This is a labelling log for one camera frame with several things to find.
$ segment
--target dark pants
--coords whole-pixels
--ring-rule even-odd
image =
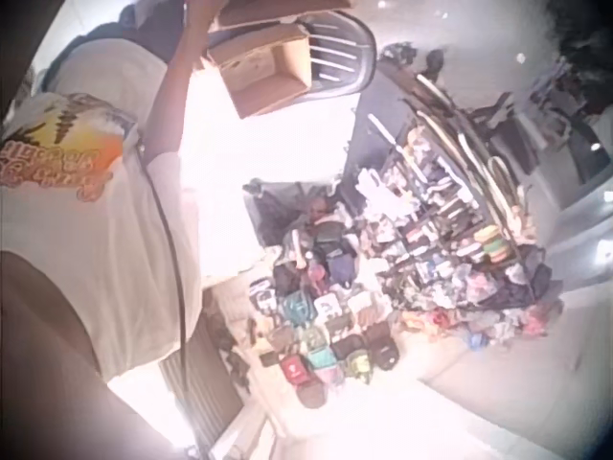
[[[115,396],[51,281],[2,253],[3,458],[184,459]]]

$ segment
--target wire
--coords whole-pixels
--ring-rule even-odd
[[[179,359],[181,365],[181,386],[183,390],[183,398],[185,401],[185,405],[187,408],[187,416],[188,420],[192,419],[192,405],[190,399],[190,391],[188,385],[188,366],[187,366],[187,353],[186,353],[186,345],[187,345],[187,326],[186,326],[186,308],[185,308],[185,292],[183,290],[183,278],[181,277],[181,269],[179,267],[179,258],[176,252],[176,245],[174,244],[174,238],[172,237],[172,232],[170,231],[170,226],[168,219],[166,218],[166,214],[164,213],[164,208],[162,207],[162,202],[160,201],[160,196],[157,194],[157,190],[155,190],[155,186],[153,185],[153,180],[149,175],[147,170],[147,165],[143,160],[144,146],[142,143],[138,146],[138,159],[141,165],[141,169],[143,170],[143,174],[145,175],[145,179],[151,188],[151,192],[153,193],[153,200],[155,201],[155,206],[158,211],[158,215],[160,216],[160,220],[162,221],[162,226],[164,227],[164,233],[166,234],[166,239],[169,244],[170,250],[170,259],[172,261],[172,271],[174,272],[174,280],[176,283],[176,295],[177,301],[179,304]]]

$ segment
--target clothing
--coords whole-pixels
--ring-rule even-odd
[[[70,80],[77,83],[79,75]],[[90,86],[90,94],[115,90],[114,81]],[[130,86],[127,81],[117,92]],[[118,105],[146,115],[137,101]],[[44,93],[22,105],[0,149],[1,249],[59,288],[89,334],[104,380],[167,356],[179,339],[169,244],[137,140],[134,119],[109,104]],[[172,152],[148,165],[176,245],[191,334],[201,309],[200,279],[179,169]]]
[[[2,253],[2,268],[4,458],[186,460],[101,381],[82,353],[86,339],[57,329],[57,314],[70,315],[44,311],[57,288],[12,254]]]
[[[131,115],[144,129],[166,69],[162,59],[136,43],[99,39],[70,53],[46,91],[89,94]]]

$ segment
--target box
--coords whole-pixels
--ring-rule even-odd
[[[311,86],[308,34],[294,24],[237,36],[210,56],[241,119],[287,104]]]
[[[211,32],[352,7],[353,0],[230,0],[219,14]]]

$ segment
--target light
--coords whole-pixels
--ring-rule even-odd
[[[600,240],[596,248],[596,263],[599,265],[608,264],[613,259],[613,241]]]

